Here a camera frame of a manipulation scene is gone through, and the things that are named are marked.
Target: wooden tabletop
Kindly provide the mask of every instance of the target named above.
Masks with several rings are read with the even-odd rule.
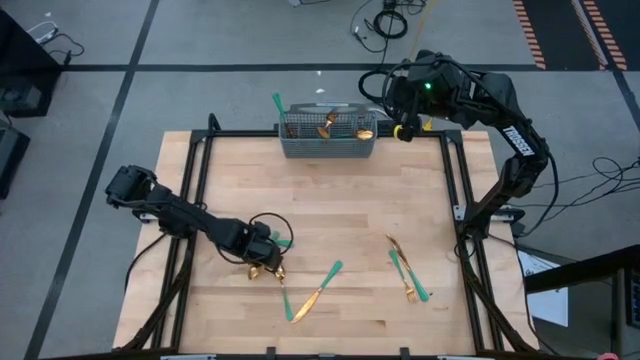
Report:
[[[479,199],[497,180],[491,146],[485,132],[463,135]],[[158,180],[175,193],[180,190],[189,136],[168,132],[160,150]],[[291,160],[284,158],[277,138],[216,138],[204,200],[218,217],[248,221],[271,211],[291,222],[295,242],[283,264],[294,313],[336,260],[344,267],[307,317],[292,325],[285,319],[280,285],[273,276],[249,281],[246,266],[225,262],[200,234],[181,352],[262,354],[275,346],[279,354],[396,355],[399,347],[409,347],[413,355],[474,354],[438,139],[379,139],[372,156],[364,160]],[[281,222],[263,221],[282,238],[288,237]],[[407,302],[384,233],[403,247],[432,294],[428,302]],[[505,224],[493,224],[491,233],[511,239]],[[137,251],[158,234],[157,224],[143,225]],[[130,340],[157,304],[168,246],[169,240],[159,244],[133,270],[115,346]],[[513,248],[490,239],[485,247],[496,303],[523,338],[537,347],[527,326]],[[485,346],[491,348],[486,312],[478,307]],[[173,316],[172,308],[165,335]]]

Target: gold fork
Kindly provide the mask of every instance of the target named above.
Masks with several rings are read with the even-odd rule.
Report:
[[[402,271],[402,267],[400,267],[400,262],[398,261],[398,252],[395,249],[391,249],[389,250],[389,256],[391,256],[393,263],[396,265],[396,269],[398,269],[398,273],[400,273],[400,277],[404,283],[404,292],[407,295],[407,300],[409,300],[410,303],[415,303],[418,301],[418,296],[416,295],[415,289],[409,285],[407,279],[404,277],[404,272]]]

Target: cutlery basket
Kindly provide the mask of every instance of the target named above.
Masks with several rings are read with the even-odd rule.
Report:
[[[329,139],[318,133],[327,115],[337,114],[327,128]],[[309,103],[291,105],[278,126],[282,150],[287,158],[368,158],[373,151],[378,127],[376,115],[361,104]],[[360,140],[358,130],[369,130],[373,137]]]

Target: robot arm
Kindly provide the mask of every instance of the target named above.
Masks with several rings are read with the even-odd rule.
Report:
[[[383,96],[385,111],[397,123],[398,139],[411,141],[421,129],[418,114],[426,114],[465,129],[480,121],[496,128],[516,152],[484,198],[467,204],[463,233],[486,238],[491,215],[510,198],[531,191],[547,166],[549,148],[522,114],[507,75],[471,72],[449,56],[422,50],[414,63],[399,64],[390,72],[384,89],[393,71],[407,68],[407,76],[394,77]]]
[[[264,265],[275,271],[282,262],[279,247],[269,240],[271,230],[267,225],[217,218],[158,184],[150,170],[122,166],[105,192],[109,205],[131,208],[138,218],[144,213],[152,214],[158,218],[160,230],[169,235],[187,238],[197,229],[218,249],[242,259],[241,263]]]

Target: gold knife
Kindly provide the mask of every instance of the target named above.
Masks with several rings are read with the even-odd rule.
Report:
[[[385,234],[385,235],[387,236],[387,239],[389,239],[389,241],[391,242],[391,246],[393,246],[393,248],[398,253],[400,262],[402,262],[402,265],[404,265],[405,269],[407,269],[407,272],[409,272],[409,276],[413,281],[413,285],[415,285],[416,290],[418,290],[418,296],[420,297],[420,300],[423,302],[429,301],[429,294],[427,294],[427,291],[424,289],[424,287],[422,287],[422,284],[420,284],[420,281],[418,281],[418,277],[416,277],[416,274],[413,273],[411,266],[409,266],[409,261],[407,260],[407,257],[404,256],[404,253],[400,248],[400,244],[398,244],[396,239],[394,239],[391,235],[389,234]]]
[[[331,271],[329,271],[329,275],[327,275],[327,278],[324,279],[324,281],[322,282],[322,285],[320,285],[318,290],[316,290],[316,292],[313,293],[313,295],[311,295],[309,300],[307,300],[307,302],[304,303],[304,305],[302,305],[302,308],[300,308],[300,311],[298,311],[298,313],[293,318],[293,320],[291,320],[292,324],[295,324],[298,321],[302,320],[302,318],[305,317],[309,313],[309,311],[311,311],[313,304],[315,304],[316,300],[318,300],[318,296],[320,296],[320,293],[322,293],[322,290],[327,286],[327,284],[329,284],[329,281],[331,281],[331,278],[333,278],[335,274],[337,274],[338,271],[340,271],[341,268],[342,268],[342,261],[338,260],[336,261],[335,264],[333,264]]]

